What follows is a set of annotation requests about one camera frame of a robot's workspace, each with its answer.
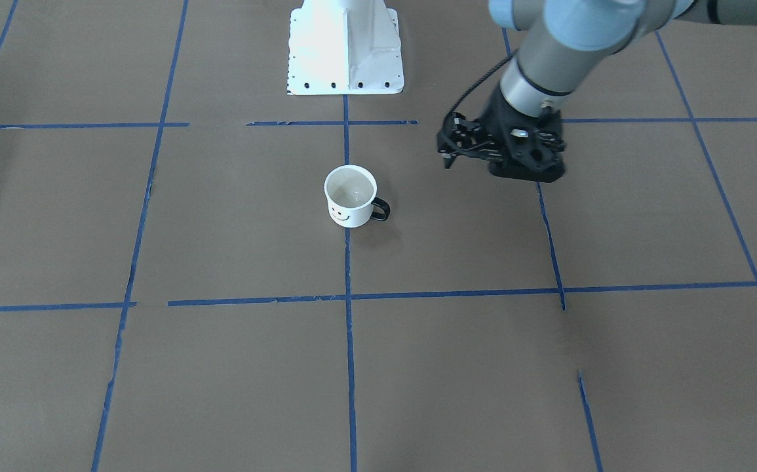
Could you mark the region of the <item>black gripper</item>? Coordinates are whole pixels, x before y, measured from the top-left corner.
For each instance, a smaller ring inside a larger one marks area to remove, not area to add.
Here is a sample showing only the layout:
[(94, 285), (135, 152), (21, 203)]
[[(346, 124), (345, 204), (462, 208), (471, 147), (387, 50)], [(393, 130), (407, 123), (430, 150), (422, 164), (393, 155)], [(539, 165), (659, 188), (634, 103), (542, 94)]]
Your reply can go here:
[(459, 157), (488, 161), (492, 151), (496, 156), (489, 171), (494, 176), (552, 183), (565, 174), (561, 111), (545, 107), (538, 117), (525, 115), (500, 88), (493, 90), (478, 119), (449, 111), (436, 143), (444, 169), (450, 169)]

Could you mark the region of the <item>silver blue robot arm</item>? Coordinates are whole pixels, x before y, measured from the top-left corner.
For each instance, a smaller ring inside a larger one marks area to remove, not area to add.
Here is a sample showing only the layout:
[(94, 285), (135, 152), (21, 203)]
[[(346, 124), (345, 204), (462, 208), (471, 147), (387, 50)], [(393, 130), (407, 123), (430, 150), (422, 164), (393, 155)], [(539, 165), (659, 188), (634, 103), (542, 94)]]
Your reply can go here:
[(524, 30), (476, 119), (450, 108), (437, 132), (446, 169), (459, 157), (486, 161), (501, 178), (551, 183), (565, 174), (562, 108), (607, 57), (680, 19), (757, 26), (757, 1), (491, 1), (493, 21)]

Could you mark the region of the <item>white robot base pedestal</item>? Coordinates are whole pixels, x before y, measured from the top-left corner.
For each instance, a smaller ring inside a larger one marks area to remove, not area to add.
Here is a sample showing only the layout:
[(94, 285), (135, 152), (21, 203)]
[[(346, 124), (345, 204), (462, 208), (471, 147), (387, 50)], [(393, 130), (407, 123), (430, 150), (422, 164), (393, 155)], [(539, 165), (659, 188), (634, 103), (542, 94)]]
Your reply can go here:
[(288, 95), (403, 91), (399, 18), (384, 1), (304, 1), (288, 24)]

